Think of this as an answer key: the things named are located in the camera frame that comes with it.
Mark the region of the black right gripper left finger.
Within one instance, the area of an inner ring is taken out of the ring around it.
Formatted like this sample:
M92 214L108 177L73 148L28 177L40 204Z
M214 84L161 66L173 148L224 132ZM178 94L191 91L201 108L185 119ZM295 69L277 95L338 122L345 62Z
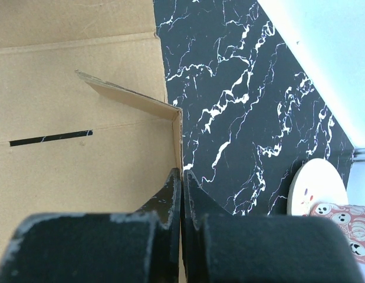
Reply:
M178 282L180 171L132 213L38 213L16 228L0 282Z

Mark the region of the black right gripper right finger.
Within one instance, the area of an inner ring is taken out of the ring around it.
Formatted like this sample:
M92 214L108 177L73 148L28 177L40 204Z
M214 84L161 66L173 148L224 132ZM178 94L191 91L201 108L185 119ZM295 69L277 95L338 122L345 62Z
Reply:
M188 282L361 282L342 231L303 216L233 216L183 178L182 252Z

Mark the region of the brown cardboard box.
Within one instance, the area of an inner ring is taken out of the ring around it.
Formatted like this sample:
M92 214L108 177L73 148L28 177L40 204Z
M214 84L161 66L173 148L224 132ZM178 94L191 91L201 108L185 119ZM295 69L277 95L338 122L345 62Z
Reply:
M38 213L132 213L182 170L152 1L0 1L0 260Z

